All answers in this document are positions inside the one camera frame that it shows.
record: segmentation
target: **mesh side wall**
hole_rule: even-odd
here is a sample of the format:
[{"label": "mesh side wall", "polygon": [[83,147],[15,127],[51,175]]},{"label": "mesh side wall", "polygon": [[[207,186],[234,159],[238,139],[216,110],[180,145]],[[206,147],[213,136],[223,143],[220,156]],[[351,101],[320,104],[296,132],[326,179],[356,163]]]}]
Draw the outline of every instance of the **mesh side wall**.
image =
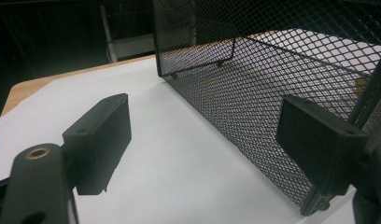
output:
[{"label": "mesh side wall", "polygon": [[[154,1],[156,18],[170,14],[170,4],[183,4],[188,15],[180,28],[155,21],[160,76],[302,206],[312,185],[275,141],[282,96],[308,98],[347,119],[381,58],[381,6],[184,2]],[[186,41],[167,35],[183,30]]]}]

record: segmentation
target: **mesh basket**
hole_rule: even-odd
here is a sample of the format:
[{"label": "mesh basket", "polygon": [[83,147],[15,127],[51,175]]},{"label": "mesh basket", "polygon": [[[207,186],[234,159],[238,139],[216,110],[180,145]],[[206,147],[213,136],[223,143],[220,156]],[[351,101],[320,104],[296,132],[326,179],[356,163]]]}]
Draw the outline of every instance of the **mesh basket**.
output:
[{"label": "mesh basket", "polygon": [[381,143],[381,4],[153,4],[159,76],[303,211],[332,197],[319,195],[275,141],[283,95],[308,98],[360,128],[366,123],[370,148]]}]

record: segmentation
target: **mesh organizer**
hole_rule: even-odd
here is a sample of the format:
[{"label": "mesh organizer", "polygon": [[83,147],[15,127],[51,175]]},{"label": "mesh organizer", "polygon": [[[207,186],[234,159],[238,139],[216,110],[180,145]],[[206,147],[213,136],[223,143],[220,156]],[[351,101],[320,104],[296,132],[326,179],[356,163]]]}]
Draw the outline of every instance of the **mesh organizer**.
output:
[{"label": "mesh organizer", "polygon": [[381,1],[153,5],[159,76],[303,215],[332,196],[320,195],[275,141],[283,95],[308,98],[363,128],[374,136],[369,148],[381,143]]}]

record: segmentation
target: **white surface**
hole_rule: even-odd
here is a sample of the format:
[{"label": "white surface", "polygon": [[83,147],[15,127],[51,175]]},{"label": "white surface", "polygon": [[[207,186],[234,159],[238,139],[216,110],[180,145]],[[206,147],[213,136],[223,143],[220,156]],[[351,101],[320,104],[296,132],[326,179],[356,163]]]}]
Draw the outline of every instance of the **white surface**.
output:
[{"label": "white surface", "polygon": [[304,218],[239,150],[158,78],[154,59],[55,80],[0,119],[0,179],[14,157],[61,134],[101,99],[129,94],[133,140],[80,223],[353,223],[352,197]]}]

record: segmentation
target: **white paper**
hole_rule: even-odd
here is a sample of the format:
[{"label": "white paper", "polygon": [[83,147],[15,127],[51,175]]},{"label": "white paper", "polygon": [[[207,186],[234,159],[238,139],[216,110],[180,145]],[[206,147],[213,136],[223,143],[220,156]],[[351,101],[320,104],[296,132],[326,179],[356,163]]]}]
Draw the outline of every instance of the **white paper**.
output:
[{"label": "white paper", "polygon": [[305,218],[286,195],[157,76],[155,59],[52,81],[0,119],[0,180],[14,157],[61,134],[103,98],[129,94],[133,139],[80,223],[353,223],[350,196]]}]

